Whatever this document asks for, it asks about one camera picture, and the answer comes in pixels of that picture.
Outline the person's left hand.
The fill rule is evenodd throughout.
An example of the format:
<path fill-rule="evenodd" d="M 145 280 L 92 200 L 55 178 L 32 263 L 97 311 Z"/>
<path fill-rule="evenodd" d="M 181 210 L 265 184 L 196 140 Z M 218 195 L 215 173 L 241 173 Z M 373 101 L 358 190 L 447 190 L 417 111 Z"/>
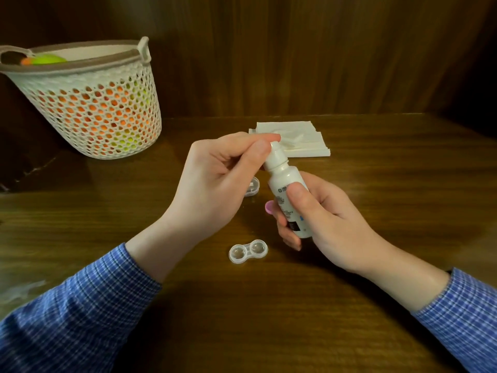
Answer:
<path fill-rule="evenodd" d="M 165 212 L 167 223 L 188 246 L 195 246 L 226 226 L 239 210 L 247 188 L 235 188 L 227 176 L 255 141 L 279 142 L 275 133 L 237 132 L 194 142 L 176 194 Z"/>

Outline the person's right hand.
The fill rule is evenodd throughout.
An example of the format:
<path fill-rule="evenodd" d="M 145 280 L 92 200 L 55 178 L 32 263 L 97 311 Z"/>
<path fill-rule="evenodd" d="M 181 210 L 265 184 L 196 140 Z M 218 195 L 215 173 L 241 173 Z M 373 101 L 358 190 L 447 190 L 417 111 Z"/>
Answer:
<path fill-rule="evenodd" d="M 312 182 L 324 179 L 300 171 L 310 189 Z M 312 239 L 321 253 L 334 265 L 367 277 L 380 267 L 385 241 L 369 226 L 348 195 L 328 182 L 328 227 L 324 233 L 313 233 Z"/>

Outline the white bottle cap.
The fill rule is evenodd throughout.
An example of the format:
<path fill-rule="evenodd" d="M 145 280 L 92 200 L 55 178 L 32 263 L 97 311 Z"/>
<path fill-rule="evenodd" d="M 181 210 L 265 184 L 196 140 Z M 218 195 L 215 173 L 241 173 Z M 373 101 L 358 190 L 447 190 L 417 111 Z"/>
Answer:
<path fill-rule="evenodd" d="M 281 143 L 275 141 L 271 142 L 270 145 L 271 152 L 264 162 L 264 169 L 266 171 L 272 171 L 283 164 L 288 164 L 288 157 Z"/>

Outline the white solution bottle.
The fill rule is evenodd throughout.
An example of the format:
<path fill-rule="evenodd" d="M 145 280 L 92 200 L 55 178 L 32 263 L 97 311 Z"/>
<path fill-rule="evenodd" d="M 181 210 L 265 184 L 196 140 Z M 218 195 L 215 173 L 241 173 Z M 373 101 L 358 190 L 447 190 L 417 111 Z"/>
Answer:
<path fill-rule="evenodd" d="M 279 208 L 284 214 L 288 227 L 301 239 L 311 238 L 312 231 L 303 216 L 293 207 L 287 196 L 289 184 L 298 182 L 307 189 L 299 170 L 288 164 L 288 159 L 273 160 L 268 158 L 264 163 L 270 173 L 269 187 L 274 194 Z"/>

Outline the person's left forearm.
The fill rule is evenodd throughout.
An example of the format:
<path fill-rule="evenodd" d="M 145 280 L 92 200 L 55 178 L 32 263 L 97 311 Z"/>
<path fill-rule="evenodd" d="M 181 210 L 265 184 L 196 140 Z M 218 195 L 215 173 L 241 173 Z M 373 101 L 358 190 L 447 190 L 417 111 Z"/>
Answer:
<path fill-rule="evenodd" d="M 112 370 L 172 268 L 219 227 L 167 215 L 0 321 L 0 373 Z"/>

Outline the person's right forearm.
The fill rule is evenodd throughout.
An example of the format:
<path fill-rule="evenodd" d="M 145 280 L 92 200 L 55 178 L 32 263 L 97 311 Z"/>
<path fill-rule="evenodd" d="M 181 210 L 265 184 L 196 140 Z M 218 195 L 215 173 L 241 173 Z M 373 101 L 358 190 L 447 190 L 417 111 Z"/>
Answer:
<path fill-rule="evenodd" d="M 389 294 L 469 373 L 497 373 L 497 289 L 376 236 L 360 274 Z"/>

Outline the white paper napkins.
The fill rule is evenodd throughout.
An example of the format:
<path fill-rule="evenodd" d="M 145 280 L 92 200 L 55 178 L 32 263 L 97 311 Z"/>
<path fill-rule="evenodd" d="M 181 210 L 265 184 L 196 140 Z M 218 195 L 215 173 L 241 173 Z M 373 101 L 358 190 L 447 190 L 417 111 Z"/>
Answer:
<path fill-rule="evenodd" d="M 331 155 L 321 132 L 316 130 L 311 121 L 258 122 L 256 128 L 249 129 L 248 133 L 279 134 L 280 145 L 288 158 Z"/>

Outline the clear contact lens case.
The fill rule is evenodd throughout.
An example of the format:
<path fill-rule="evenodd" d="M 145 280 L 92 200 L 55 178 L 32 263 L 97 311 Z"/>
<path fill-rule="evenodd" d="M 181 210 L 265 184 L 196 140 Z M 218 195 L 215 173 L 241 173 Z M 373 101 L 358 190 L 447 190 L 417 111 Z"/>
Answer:
<path fill-rule="evenodd" d="M 268 245 L 260 239 L 253 240 L 248 244 L 236 244 L 228 253 L 229 260 L 235 264 L 241 264 L 248 259 L 261 259 L 268 253 Z"/>

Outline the white perforated plastic basket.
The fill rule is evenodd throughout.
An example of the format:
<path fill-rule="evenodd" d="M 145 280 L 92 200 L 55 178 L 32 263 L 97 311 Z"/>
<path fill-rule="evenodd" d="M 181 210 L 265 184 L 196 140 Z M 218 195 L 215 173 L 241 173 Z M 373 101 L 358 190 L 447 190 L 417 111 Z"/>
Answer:
<path fill-rule="evenodd" d="M 162 131 L 149 38 L 65 43 L 25 49 L 0 45 L 5 74 L 81 154 L 116 160 L 156 142 Z M 65 63 L 22 66 L 53 54 Z"/>

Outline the green plastic toy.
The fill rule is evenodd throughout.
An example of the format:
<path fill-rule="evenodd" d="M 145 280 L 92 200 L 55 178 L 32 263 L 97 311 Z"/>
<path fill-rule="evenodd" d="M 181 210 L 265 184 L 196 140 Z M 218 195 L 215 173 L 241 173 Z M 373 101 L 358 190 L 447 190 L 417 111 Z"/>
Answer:
<path fill-rule="evenodd" d="M 34 66 L 40 66 L 44 64 L 65 63 L 65 62 L 67 62 L 67 59 L 53 54 L 41 54 L 30 58 L 30 64 Z"/>

